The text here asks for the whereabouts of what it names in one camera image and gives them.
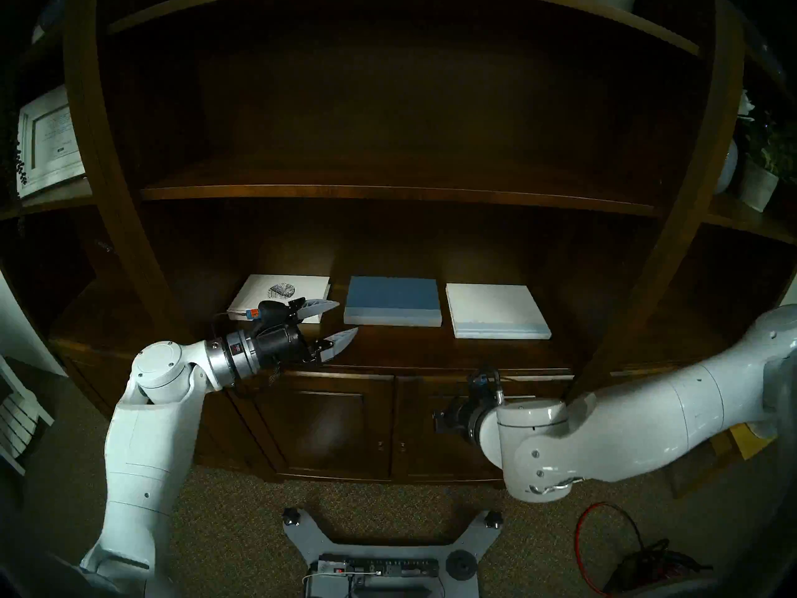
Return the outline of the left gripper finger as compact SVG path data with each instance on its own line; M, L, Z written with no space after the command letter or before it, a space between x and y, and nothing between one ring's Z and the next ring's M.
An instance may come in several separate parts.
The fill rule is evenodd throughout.
M309 345L310 363L327 363L340 355L355 339L358 327L343 330L325 338L314 340Z
M340 306L327 299L296 299L288 303L289 316L298 323L320 323L324 313Z

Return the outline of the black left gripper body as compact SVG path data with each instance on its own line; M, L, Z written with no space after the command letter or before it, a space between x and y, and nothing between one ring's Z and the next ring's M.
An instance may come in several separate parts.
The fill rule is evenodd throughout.
M319 345L308 342L298 321L279 325L259 323L252 327L252 345L259 370L282 363L319 362Z

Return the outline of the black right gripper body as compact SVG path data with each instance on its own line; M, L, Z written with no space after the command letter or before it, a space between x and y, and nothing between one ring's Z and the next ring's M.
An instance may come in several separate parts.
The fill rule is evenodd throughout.
M434 434L456 434L463 440L476 440L480 417L481 401L456 397L445 410L433 414Z

